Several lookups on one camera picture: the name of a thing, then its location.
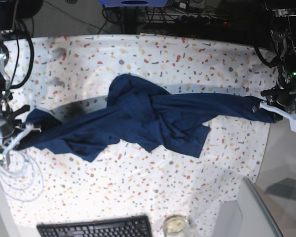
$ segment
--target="metal bracket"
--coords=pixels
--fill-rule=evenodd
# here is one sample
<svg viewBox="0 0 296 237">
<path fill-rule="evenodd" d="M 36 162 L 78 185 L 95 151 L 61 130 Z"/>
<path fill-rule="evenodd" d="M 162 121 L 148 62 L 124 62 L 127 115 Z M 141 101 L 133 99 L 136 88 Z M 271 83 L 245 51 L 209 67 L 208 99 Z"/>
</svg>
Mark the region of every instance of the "metal bracket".
<svg viewBox="0 0 296 237">
<path fill-rule="evenodd" d="M 20 132 L 15 138 L 12 138 L 10 144 L 3 150 L 0 150 L 0 165 L 8 167 L 10 164 L 9 152 L 17 146 L 20 141 L 26 137 L 31 131 L 40 130 L 40 128 L 35 127 L 32 123 L 27 123 L 25 129 Z"/>
<path fill-rule="evenodd" d="M 8 91 L 10 88 L 10 76 L 5 72 L 4 70 L 4 61 L 6 59 L 6 54 L 5 53 L 0 53 L 0 73 L 3 76 L 5 80 L 5 90 Z"/>
<path fill-rule="evenodd" d="M 270 112 L 277 113 L 290 121 L 291 131 L 296 132 L 296 114 L 289 114 L 277 107 L 268 105 L 266 101 L 261 101 L 259 108 L 265 109 Z"/>
</svg>

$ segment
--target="white cable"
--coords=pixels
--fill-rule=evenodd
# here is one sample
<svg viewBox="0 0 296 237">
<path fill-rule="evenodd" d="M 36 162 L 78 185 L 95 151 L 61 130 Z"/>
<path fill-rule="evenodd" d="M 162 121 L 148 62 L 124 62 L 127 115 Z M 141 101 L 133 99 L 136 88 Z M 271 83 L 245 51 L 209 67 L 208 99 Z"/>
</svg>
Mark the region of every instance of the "white cable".
<svg viewBox="0 0 296 237">
<path fill-rule="evenodd" d="M 17 191 L 25 191 L 27 189 L 29 189 L 32 184 L 34 183 L 34 179 L 35 179 L 35 169 L 34 169 L 34 166 L 33 164 L 26 159 L 25 157 L 25 153 L 24 152 L 20 152 L 20 151 L 15 151 L 17 153 L 19 153 L 22 158 L 23 158 L 23 165 L 22 165 L 22 168 L 19 170 L 19 171 L 16 171 L 16 172 L 11 172 L 11 171 L 8 171 L 6 169 L 4 169 L 2 166 L 0 166 L 0 178 L 3 180 L 3 182 L 8 185 L 11 189 L 14 189 L 14 190 L 17 190 Z M 5 176 L 6 178 L 10 178 L 10 179 L 19 179 L 19 178 L 22 178 L 25 176 L 26 174 L 26 171 L 28 170 L 27 167 L 28 167 L 28 164 L 31 165 L 32 167 L 32 170 L 33 170 L 33 173 L 32 173 L 32 180 L 31 182 L 29 183 L 29 185 L 25 188 L 22 188 L 22 189 L 18 189 L 18 188 L 15 188 L 13 186 L 11 186 L 7 181 L 5 181 L 5 179 L 2 177 L 2 176 Z"/>
<path fill-rule="evenodd" d="M 29 161 L 29 164 L 31 165 L 32 169 L 33 169 L 33 180 L 32 182 L 29 184 L 29 186 L 25 189 L 17 189 L 17 188 L 14 188 L 12 186 L 10 186 L 9 184 L 6 183 L 6 181 L 2 178 L 2 176 L 0 175 L 0 178 L 3 180 L 4 183 L 6 183 L 10 188 L 14 189 L 14 190 L 17 190 L 17 191 L 25 191 L 27 190 L 28 188 L 30 188 L 32 186 L 32 184 L 34 183 L 34 179 L 35 179 L 35 169 L 34 169 L 34 165 L 32 162 L 35 163 L 35 165 L 37 166 L 38 170 L 39 170 L 39 173 L 40 173 L 40 178 L 41 178 L 41 191 L 39 192 L 39 194 L 33 198 L 33 199 L 28 199 L 28 200 L 22 200 L 22 199 L 19 199 L 19 198 L 16 198 L 16 197 L 13 197 L 12 195 L 8 194 L 7 191 L 3 188 L 3 185 L 0 181 L 0 186 L 2 188 L 2 190 L 4 191 L 5 195 L 8 196 L 9 198 L 15 200 L 15 201 L 20 201 L 20 202 L 32 202 L 32 201 L 35 201 L 37 200 L 41 194 L 43 193 L 44 191 L 44 178 L 43 178 L 43 173 L 40 169 L 40 166 L 38 165 L 38 163 L 36 162 L 36 160 L 34 160 L 32 157 L 30 157 L 28 154 L 24 153 L 24 152 L 19 152 L 21 155 L 24 156 L 25 160 L 28 160 Z"/>
</svg>

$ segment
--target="keyboard key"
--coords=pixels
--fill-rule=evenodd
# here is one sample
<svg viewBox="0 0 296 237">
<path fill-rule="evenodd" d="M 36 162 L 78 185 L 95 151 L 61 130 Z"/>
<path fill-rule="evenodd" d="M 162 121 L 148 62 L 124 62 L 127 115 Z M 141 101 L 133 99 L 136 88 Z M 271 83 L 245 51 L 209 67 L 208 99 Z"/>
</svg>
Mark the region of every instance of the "keyboard key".
<svg viewBox="0 0 296 237">
<path fill-rule="evenodd" d="M 66 232 L 63 232 L 63 231 L 57 231 L 57 234 L 58 234 L 59 237 L 67 236 Z"/>
<path fill-rule="evenodd" d="M 73 235 L 83 235 L 84 231 L 73 231 Z"/>
</svg>

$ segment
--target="glass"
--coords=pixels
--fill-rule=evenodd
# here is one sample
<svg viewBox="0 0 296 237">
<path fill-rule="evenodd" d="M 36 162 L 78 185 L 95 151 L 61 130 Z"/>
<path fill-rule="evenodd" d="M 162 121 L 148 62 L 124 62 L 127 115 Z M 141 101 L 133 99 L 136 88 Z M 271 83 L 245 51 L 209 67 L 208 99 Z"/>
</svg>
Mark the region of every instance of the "glass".
<svg viewBox="0 0 296 237">
<path fill-rule="evenodd" d="M 175 215 L 167 218 L 163 223 L 165 237 L 189 237 L 189 221 L 186 217 Z"/>
</svg>

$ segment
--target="blue device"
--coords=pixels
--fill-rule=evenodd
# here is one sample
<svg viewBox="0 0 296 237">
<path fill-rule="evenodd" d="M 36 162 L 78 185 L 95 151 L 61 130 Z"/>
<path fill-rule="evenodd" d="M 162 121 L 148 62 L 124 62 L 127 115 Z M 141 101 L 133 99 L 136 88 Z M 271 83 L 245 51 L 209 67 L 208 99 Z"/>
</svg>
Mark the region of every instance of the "blue device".
<svg viewBox="0 0 296 237">
<path fill-rule="evenodd" d="M 113 6 L 169 6 L 175 0 L 100 0 L 101 4 L 108 7 Z"/>
</svg>

